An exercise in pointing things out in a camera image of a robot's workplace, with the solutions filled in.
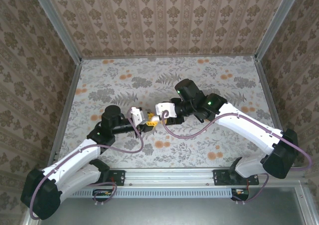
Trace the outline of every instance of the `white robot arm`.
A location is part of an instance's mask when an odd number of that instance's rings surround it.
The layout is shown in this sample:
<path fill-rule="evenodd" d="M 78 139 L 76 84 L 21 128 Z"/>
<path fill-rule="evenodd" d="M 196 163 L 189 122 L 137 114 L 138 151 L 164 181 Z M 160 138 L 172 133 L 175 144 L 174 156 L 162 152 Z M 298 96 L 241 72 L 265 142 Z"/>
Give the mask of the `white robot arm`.
<path fill-rule="evenodd" d="M 33 212 L 44 220 L 50 217 L 67 197 L 79 189 L 97 181 L 109 182 L 107 179 L 111 172 L 110 167 L 97 159 L 106 149 L 94 145 L 111 146 L 115 142 L 115 134 L 135 129 L 141 133 L 153 129 L 153 126 L 147 124 L 147 112 L 141 108 L 132 107 L 130 115 L 133 124 L 124 117 L 118 106 L 108 106 L 102 114 L 102 121 L 76 149 L 47 168 L 33 169 L 29 172 L 21 201 L 30 207 L 34 191 L 42 182 L 33 203 Z"/>
<path fill-rule="evenodd" d="M 284 133 L 279 129 L 262 124 L 239 111 L 223 97 L 217 94 L 204 95 L 192 80 L 182 80 L 175 86 L 175 90 L 180 98 L 173 98 L 170 102 L 157 104 L 156 113 L 158 116 L 164 115 L 167 120 L 172 119 L 173 124 L 183 123 L 184 117 L 190 115 L 194 115 L 200 122 L 203 122 L 204 119 L 212 121 L 220 117 L 216 120 L 216 124 L 235 131 L 261 149 L 260 154 L 248 158 L 238 158 L 231 167 L 234 170 L 233 174 L 238 178 L 248 178 L 251 175 L 267 172 L 276 178 L 286 177 L 297 152 L 279 138 L 283 137 L 298 145 L 297 134 L 293 130 L 287 130 Z M 223 116 L 230 113 L 236 114 L 237 117 Z M 266 133 L 265 130 L 256 125 L 266 128 L 270 133 Z"/>

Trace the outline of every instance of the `vent grille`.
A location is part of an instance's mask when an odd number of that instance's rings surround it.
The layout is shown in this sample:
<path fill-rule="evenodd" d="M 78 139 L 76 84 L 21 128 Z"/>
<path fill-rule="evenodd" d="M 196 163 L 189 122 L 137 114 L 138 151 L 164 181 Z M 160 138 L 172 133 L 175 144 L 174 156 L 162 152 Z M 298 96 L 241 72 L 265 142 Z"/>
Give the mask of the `vent grille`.
<path fill-rule="evenodd" d="M 92 198 L 93 190 L 81 189 L 71 198 Z M 231 189 L 127 189 L 118 188 L 114 198 L 231 198 Z"/>

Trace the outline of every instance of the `damask wallpaper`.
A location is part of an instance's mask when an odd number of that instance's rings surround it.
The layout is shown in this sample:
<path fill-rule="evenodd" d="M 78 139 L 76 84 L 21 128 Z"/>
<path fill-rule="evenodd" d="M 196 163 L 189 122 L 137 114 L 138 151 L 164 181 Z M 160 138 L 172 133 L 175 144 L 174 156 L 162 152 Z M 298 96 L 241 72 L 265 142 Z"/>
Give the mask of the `damask wallpaper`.
<path fill-rule="evenodd" d="M 82 57 L 253 54 L 281 0 L 51 0 Z"/>
<path fill-rule="evenodd" d="M 174 57 L 83 60 L 59 158 L 86 138 L 108 105 L 126 114 L 132 106 L 155 111 L 159 102 L 178 97 L 174 86 L 192 79 L 205 94 L 217 93 L 249 116 L 273 126 L 252 56 Z M 194 116 L 170 129 L 179 135 L 198 132 Z M 170 136 L 161 124 L 142 134 L 144 149 L 138 154 L 107 150 L 101 158 L 111 168 L 185 168 L 230 166 L 240 156 L 259 152 L 258 147 L 230 129 L 217 124 L 187 140 Z M 113 145 L 136 150 L 133 133 L 116 135 Z"/>
<path fill-rule="evenodd" d="M 314 160 L 307 176 L 319 204 L 319 0 L 295 1 L 262 65 L 283 127 Z"/>
<path fill-rule="evenodd" d="M 74 68 L 37 0 L 0 0 L 0 225 L 19 224 L 25 177 L 46 166 Z"/>

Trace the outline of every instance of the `black end cap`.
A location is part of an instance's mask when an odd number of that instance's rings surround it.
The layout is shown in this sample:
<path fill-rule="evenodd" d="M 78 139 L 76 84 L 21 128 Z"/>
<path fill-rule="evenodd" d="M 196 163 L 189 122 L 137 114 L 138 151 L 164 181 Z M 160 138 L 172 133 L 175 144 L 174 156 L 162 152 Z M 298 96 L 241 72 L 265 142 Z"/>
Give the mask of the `black end cap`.
<path fill-rule="evenodd" d="M 166 125 L 182 124 L 184 122 L 185 122 L 184 117 L 167 118 L 166 119 Z"/>
<path fill-rule="evenodd" d="M 208 118 L 209 121 L 212 121 L 215 118 L 215 115 L 220 113 L 219 109 L 225 103 L 227 103 L 227 100 L 218 94 L 212 93 L 206 97 L 206 100 L 203 103 L 202 108 L 210 112 L 211 116 Z"/>
<path fill-rule="evenodd" d="M 21 202 L 27 205 L 28 208 L 30 207 L 34 190 L 43 178 L 43 171 L 38 169 L 33 169 L 28 173 L 20 198 Z M 46 179 L 36 194 L 33 212 L 42 220 L 49 218 L 59 208 L 61 194 L 62 193 L 57 189 L 55 181 Z"/>
<path fill-rule="evenodd" d="M 196 94 L 200 92 L 194 81 L 190 79 L 184 79 L 177 83 L 175 90 L 183 101 L 194 99 Z"/>
<path fill-rule="evenodd" d="M 154 128 L 154 126 L 149 126 L 147 124 L 141 124 L 141 125 L 139 125 L 139 127 L 140 127 L 140 131 L 144 132 L 144 133 L 150 132 Z"/>
<path fill-rule="evenodd" d="M 287 129 L 283 134 L 283 138 L 298 146 L 298 137 L 294 130 Z M 267 173 L 275 178 L 284 179 L 292 167 L 298 152 L 281 140 L 278 144 L 274 144 L 274 147 L 272 153 L 261 163 Z"/>
<path fill-rule="evenodd" d="M 110 167 L 106 163 L 104 163 L 103 161 L 101 161 L 99 159 L 93 159 L 89 162 L 89 164 L 97 167 L 100 172 L 110 170 Z"/>

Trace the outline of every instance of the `grey leaf pattern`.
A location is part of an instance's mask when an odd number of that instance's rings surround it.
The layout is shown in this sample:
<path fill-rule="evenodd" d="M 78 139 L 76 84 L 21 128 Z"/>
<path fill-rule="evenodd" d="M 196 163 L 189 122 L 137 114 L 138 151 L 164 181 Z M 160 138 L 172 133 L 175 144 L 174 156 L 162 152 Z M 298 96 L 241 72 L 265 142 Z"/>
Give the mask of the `grey leaf pattern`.
<path fill-rule="evenodd" d="M 221 95 L 249 116 L 272 125 L 252 57 L 140 58 L 83 60 L 81 63 L 80 81 L 60 158 L 86 138 L 108 105 L 118 105 L 123 114 L 131 106 L 154 113 L 157 103 L 178 97 L 174 86 L 185 78 L 192 79 L 205 94 Z M 182 125 L 169 128 L 186 136 L 198 132 L 207 123 L 201 124 L 189 116 Z M 239 156 L 259 152 L 253 143 L 217 124 L 196 138 L 186 140 L 172 137 L 161 124 L 142 133 L 142 137 L 145 146 L 140 153 L 124 154 L 108 149 L 100 159 L 113 168 L 217 167 L 230 166 Z M 134 151 L 140 145 L 131 132 L 116 135 L 112 146 Z"/>
<path fill-rule="evenodd" d="M 160 84 L 173 85 L 175 82 L 179 80 L 181 80 L 181 77 L 179 74 L 177 74 L 176 72 L 175 74 L 169 72 L 168 74 L 164 73 L 160 75 L 155 82 Z"/>
<path fill-rule="evenodd" d="M 135 102 L 136 100 L 138 100 L 138 98 L 137 94 L 134 94 L 134 92 L 132 92 L 131 94 L 129 92 L 126 92 L 126 94 L 120 92 L 120 94 L 116 95 L 115 98 L 112 99 L 112 103 L 125 106 L 129 105 L 132 102 Z"/>

